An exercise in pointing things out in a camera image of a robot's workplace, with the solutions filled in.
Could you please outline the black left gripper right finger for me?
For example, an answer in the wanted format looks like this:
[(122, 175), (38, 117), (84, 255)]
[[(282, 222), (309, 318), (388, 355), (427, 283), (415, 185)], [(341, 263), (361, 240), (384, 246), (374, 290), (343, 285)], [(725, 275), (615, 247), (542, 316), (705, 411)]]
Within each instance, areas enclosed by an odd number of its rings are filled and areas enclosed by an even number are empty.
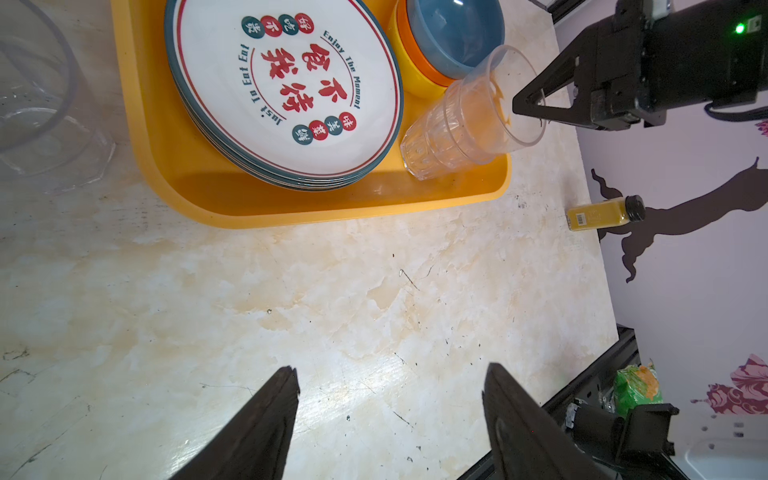
[(494, 466), (501, 478), (607, 477), (499, 363), (488, 366), (482, 400)]

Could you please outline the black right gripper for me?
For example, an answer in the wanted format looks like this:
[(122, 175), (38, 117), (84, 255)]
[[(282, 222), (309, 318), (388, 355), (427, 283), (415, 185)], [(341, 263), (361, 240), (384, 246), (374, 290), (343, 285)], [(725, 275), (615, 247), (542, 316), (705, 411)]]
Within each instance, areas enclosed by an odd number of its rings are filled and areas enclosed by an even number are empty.
[[(661, 126), (668, 111), (701, 104), (725, 122), (764, 120), (767, 4), (702, 1), (652, 14), (650, 1), (620, 1), (585, 28), (513, 99), (518, 115), (595, 130)], [(570, 107), (548, 96), (575, 87)]]

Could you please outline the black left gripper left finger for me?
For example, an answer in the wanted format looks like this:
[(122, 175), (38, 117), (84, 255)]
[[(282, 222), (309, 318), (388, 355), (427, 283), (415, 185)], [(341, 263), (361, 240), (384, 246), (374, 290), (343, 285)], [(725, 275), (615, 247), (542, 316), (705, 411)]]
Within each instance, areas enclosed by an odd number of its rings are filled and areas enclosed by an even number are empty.
[(281, 479), (299, 406), (297, 371), (279, 368), (175, 479)]

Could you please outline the clear plastic cup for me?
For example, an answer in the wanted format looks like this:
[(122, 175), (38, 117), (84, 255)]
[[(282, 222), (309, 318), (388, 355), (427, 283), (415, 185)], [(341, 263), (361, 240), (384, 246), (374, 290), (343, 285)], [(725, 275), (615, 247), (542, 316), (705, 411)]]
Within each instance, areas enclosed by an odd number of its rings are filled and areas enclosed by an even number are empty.
[(30, 1), (2, 2), (2, 183), (71, 191), (100, 180), (115, 149), (62, 31)]
[(409, 127), (400, 144), (405, 168), (430, 180), (536, 145), (546, 122), (513, 112), (514, 96), (535, 77), (520, 50), (495, 48)]

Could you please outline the blue grey bowl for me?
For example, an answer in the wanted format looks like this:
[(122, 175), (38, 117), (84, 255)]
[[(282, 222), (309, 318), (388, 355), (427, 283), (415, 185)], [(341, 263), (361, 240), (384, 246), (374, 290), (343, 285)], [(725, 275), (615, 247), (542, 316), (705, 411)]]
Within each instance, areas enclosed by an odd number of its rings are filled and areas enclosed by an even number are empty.
[(468, 75), (505, 42), (497, 0), (413, 0), (406, 3), (406, 12), (426, 60), (454, 80)]

